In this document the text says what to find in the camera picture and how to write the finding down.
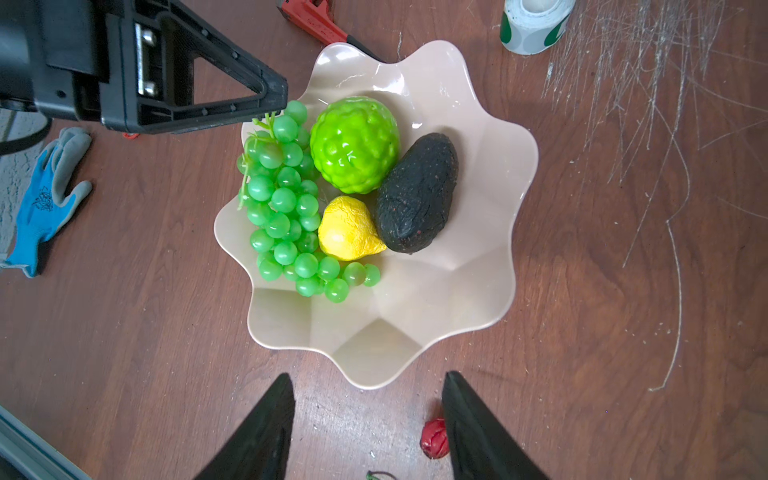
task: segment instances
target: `blue glove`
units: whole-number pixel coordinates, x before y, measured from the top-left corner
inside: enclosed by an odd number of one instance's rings
[[[85,130],[70,127],[40,153],[18,209],[16,246],[0,268],[20,268],[30,278],[38,274],[38,245],[53,238],[91,192],[91,182],[83,181],[64,197],[72,171],[90,146]]]

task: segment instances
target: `dark avocado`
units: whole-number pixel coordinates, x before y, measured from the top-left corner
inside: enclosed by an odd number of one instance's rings
[[[444,134],[427,134],[389,172],[376,200],[376,229],[395,252],[427,247],[448,221],[458,177],[456,149]]]

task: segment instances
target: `red object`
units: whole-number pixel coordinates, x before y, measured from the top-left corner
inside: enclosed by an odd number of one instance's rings
[[[331,19],[328,0],[322,0],[317,6],[312,0],[277,0],[277,8],[286,18],[325,45],[347,39],[348,35]]]
[[[445,419],[434,419],[424,424],[422,430],[422,451],[432,460],[448,454],[448,433]]]

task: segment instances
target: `beige bowl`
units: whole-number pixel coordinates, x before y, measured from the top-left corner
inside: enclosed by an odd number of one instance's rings
[[[348,44],[328,46],[299,98],[309,110],[305,127],[326,105],[351,95],[368,95],[392,111],[401,154],[435,131],[456,146],[460,169],[450,218],[429,247],[366,257],[381,268],[381,283],[355,287],[335,304],[300,296],[284,278],[261,278],[249,243],[255,227],[237,211],[236,198],[221,209],[214,231],[253,284],[248,330],[254,340],[322,353],[352,384],[376,389],[440,339],[493,325],[507,312],[515,296],[512,227],[538,149],[528,130],[483,110],[461,52],[447,41],[432,41],[391,65]],[[244,124],[242,140],[254,130]],[[322,179],[318,185],[321,201],[339,194]]]

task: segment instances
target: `metal screw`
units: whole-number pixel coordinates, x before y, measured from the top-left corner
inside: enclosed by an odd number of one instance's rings
[[[155,90],[155,84],[153,81],[145,81],[144,82],[144,94],[148,97],[154,97],[157,94],[157,91]]]
[[[151,47],[154,47],[157,44],[157,38],[154,36],[154,32],[149,28],[141,31],[141,39],[144,40],[145,44]]]

